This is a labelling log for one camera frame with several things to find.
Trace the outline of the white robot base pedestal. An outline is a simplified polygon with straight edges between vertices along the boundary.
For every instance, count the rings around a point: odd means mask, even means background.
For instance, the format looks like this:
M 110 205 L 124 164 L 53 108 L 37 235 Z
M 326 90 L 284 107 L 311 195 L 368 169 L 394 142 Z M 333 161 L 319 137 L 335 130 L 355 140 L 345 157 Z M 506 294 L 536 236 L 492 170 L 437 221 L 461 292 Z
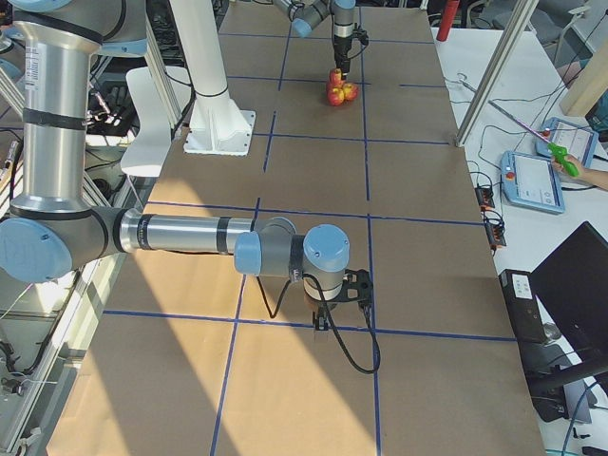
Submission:
M 239 109 L 231 98 L 212 3 L 173 0 L 170 6 L 195 92 L 184 151 L 247 155 L 256 113 Z

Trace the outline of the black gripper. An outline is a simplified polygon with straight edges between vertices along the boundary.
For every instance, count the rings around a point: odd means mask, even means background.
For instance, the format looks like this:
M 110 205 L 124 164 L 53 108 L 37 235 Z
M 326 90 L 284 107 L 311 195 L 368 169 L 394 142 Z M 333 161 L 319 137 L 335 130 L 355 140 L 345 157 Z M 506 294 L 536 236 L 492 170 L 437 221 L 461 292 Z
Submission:
M 352 42 L 354 40 L 359 41 L 359 43 L 362 45 L 362 49 L 357 54 L 353 54 L 353 56 L 350 56 L 349 52 L 352 49 Z M 352 59 L 361 54 L 367 48 L 368 45 L 369 36 L 367 34 L 353 34 L 349 37 L 334 36 L 332 38 L 335 67 L 343 71 L 342 80 L 348 80 L 350 75 L 349 71 L 351 70 Z
M 360 312 L 368 314 L 373 303 L 373 284 L 367 270 L 346 269 L 337 281 L 337 274 L 322 275 L 320 278 L 311 274 L 304 275 L 306 294 L 317 306 L 313 311 L 313 326 L 316 331 L 330 329 L 327 311 L 341 304 L 356 303 Z

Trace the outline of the person's hand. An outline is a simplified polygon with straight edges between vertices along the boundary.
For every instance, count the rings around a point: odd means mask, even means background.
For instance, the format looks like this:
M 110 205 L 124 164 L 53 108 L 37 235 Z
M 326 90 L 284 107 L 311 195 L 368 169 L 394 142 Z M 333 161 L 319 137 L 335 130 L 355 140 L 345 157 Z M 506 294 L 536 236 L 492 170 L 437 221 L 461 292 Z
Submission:
M 582 164 L 573 156 L 566 155 L 561 159 L 553 158 L 552 167 L 559 173 L 569 176 L 570 178 L 586 181 L 585 171 L 586 169 Z

